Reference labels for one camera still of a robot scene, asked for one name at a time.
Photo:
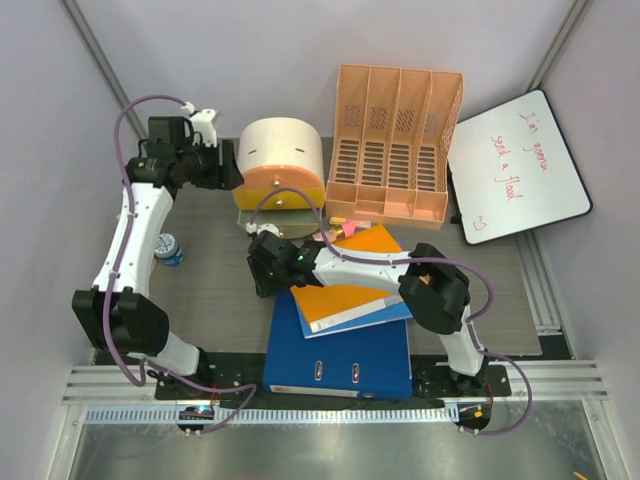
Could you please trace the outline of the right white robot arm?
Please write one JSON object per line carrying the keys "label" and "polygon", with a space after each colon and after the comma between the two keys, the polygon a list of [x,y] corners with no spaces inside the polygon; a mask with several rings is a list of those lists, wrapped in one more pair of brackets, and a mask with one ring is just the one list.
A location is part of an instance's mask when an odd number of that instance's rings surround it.
{"label": "right white robot arm", "polygon": [[472,395],[486,385],[484,348],[469,326],[467,267],[432,245],[398,253],[354,251],[318,241],[298,247],[263,231],[251,241],[247,261],[261,298],[290,287],[342,285],[399,295],[416,323],[439,337],[455,389]]}

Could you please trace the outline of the orange folder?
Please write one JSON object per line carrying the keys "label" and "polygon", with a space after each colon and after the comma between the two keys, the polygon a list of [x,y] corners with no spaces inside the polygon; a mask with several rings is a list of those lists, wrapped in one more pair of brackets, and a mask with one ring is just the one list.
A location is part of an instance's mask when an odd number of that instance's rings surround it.
{"label": "orange folder", "polygon": [[[375,253],[399,253],[401,248],[383,225],[356,233],[335,246]],[[408,320],[409,309],[399,295],[371,288],[338,285],[290,289],[305,339],[318,338],[387,322]]]}

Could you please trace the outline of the orange desk file organizer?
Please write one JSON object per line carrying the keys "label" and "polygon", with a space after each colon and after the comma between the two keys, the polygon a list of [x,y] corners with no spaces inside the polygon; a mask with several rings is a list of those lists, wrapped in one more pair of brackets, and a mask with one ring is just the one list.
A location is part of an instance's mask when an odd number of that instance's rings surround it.
{"label": "orange desk file organizer", "polygon": [[440,228],[463,96],[458,72],[341,65],[326,214]]}

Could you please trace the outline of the yellow cabinet drawer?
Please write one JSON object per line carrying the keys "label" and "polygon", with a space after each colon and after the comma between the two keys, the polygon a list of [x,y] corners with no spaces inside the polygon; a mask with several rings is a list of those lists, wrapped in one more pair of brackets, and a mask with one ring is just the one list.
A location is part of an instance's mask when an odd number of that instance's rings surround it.
{"label": "yellow cabinet drawer", "polygon": [[[271,192],[267,190],[253,190],[238,187],[232,191],[234,201],[240,210],[254,210],[264,197]],[[316,208],[322,208],[325,203],[325,190],[323,188],[304,189]],[[276,193],[266,201],[261,210],[304,210],[309,209],[309,203],[299,194],[290,191]]]}

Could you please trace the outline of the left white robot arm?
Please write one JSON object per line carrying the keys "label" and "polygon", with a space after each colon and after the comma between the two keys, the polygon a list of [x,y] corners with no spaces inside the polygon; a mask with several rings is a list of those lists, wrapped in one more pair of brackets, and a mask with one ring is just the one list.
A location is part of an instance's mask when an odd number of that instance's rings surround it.
{"label": "left white robot arm", "polygon": [[148,142],[145,155],[126,165],[125,178],[107,257],[92,286],[74,293],[72,310],[94,348],[115,359],[147,358],[178,374],[178,386],[187,396],[203,398],[212,389],[213,375],[202,350],[174,335],[168,315],[150,300],[150,275],[161,228],[184,184],[211,190],[243,184],[234,144]]}

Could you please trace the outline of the white arched drawer cabinet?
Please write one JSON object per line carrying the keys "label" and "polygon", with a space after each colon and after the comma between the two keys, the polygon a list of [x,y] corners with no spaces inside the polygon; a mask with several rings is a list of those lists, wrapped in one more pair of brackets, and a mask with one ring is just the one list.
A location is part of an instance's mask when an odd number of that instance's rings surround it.
{"label": "white arched drawer cabinet", "polygon": [[[303,120],[272,117],[249,124],[240,136],[236,162],[244,177],[240,187],[271,192],[283,187],[325,190],[321,137]],[[311,208],[261,210],[262,206],[256,222],[275,224],[286,239],[302,238],[319,228]],[[239,209],[240,227],[251,220],[253,211]]]}

